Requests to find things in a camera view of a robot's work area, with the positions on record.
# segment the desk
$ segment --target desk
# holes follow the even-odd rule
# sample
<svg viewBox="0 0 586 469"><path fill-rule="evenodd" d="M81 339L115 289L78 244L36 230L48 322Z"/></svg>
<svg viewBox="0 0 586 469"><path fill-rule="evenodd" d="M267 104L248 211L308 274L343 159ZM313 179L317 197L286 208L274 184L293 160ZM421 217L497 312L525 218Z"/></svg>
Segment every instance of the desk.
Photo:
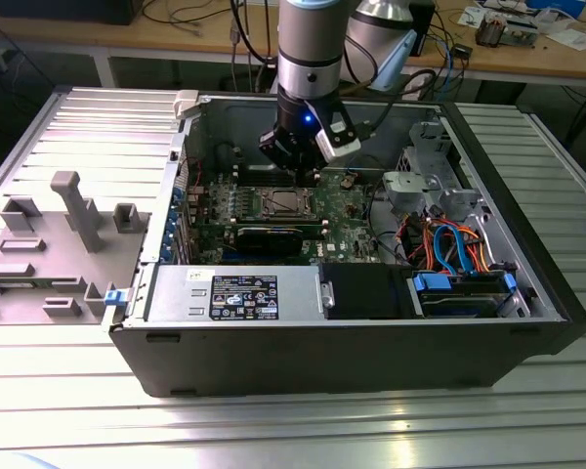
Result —
<svg viewBox="0 0 586 469"><path fill-rule="evenodd" d="M173 6L185 6L170 0ZM471 4L469 0L443 0L440 14L446 28L456 40L474 48L465 76L472 79L586 86L586 51L577 52L562 44L540 37L534 49L518 47L482 48L475 44L475 30L453 21L456 13ZM195 16L224 9L227 0L214 0L205 8L191 10ZM271 10L272 49L277 48L277 8ZM156 2L148 12L161 19L167 14L163 1ZM263 8L249 7L252 43L261 53L267 52ZM224 13L202 21L201 37L181 31L169 24L150 21L143 16L129 26L71 21L2 19L0 26L25 50L84 54L94 59L103 86L114 87L109 64L111 57L132 57L173 61L228 63L230 61L231 14ZM0 36L0 47L10 47ZM240 54L239 62L246 61ZM435 44L428 41L421 57L410 58L406 72L423 67L442 66L442 57Z"/></svg>

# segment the circuit board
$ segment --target circuit board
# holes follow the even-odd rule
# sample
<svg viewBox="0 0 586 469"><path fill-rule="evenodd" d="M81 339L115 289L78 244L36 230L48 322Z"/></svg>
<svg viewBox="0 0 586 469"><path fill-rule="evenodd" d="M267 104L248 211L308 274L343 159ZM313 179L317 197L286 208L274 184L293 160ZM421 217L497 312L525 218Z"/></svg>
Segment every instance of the circuit board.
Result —
<svg viewBox="0 0 586 469"><path fill-rule="evenodd" d="M205 185L191 223L194 264L316 265L380 262L366 222L366 186L343 189L343 173L327 173L314 188L241 186L218 175ZM247 232L299 238L294 255L239 253Z"/></svg>

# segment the black box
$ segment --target black box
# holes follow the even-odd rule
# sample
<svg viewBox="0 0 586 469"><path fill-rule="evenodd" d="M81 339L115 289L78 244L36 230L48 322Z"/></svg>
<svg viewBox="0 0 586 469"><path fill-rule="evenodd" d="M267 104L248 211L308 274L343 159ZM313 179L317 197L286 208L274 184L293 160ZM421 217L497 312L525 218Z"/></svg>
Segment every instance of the black box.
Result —
<svg viewBox="0 0 586 469"><path fill-rule="evenodd" d="M0 16L130 24L144 0L0 0Z"/></svg>

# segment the warning label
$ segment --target warning label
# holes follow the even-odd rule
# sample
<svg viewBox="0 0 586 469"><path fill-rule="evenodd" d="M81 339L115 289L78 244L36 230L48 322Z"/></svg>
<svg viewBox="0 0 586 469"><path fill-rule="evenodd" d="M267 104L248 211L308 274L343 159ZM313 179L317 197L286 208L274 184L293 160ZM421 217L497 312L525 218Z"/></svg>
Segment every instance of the warning label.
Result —
<svg viewBox="0 0 586 469"><path fill-rule="evenodd" d="M276 276L213 276L211 320L277 320Z"/></svg>

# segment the blue cable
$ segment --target blue cable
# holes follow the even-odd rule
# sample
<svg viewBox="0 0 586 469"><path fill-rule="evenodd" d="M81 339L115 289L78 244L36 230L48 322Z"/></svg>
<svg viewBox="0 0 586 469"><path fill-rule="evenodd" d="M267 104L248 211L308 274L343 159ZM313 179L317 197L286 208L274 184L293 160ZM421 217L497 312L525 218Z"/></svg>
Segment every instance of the blue cable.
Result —
<svg viewBox="0 0 586 469"><path fill-rule="evenodd" d="M445 41L434 36L428 37L431 37L432 39L434 39L442 45L442 47L445 50L445 56L447 57L447 76L445 76L445 81L443 82L442 87L440 88L440 94L437 97L437 101L440 101L440 98L442 97L442 95L444 95L445 91L447 90L447 85L449 84L449 80L451 78L451 70L453 69L453 59L451 58L451 53L449 52L449 46L447 46L447 43Z"/></svg>
<svg viewBox="0 0 586 469"><path fill-rule="evenodd" d="M437 260L440 262L440 264L443 267L448 269L453 276L456 275L456 270L453 267L451 267L449 264L447 264L445 262L445 260L442 258L442 255L440 254L440 235L442 234L442 232L444 230L452 230L453 231L453 235L456 236L456 251L458 251L458 258L460 259L460 265L462 266L462 268L464 269L465 272L468 272L468 273L473 272L474 267L473 267L473 264L471 263L471 260L469 259L469 256L467 256L467 254L465 252L465 243L462 239L462 235L460 235L460 232L458 231L457 228L452 227L451 225L442 225L442 226L438 227L437 232L434 233L434 255L437 258Z"/></svg>

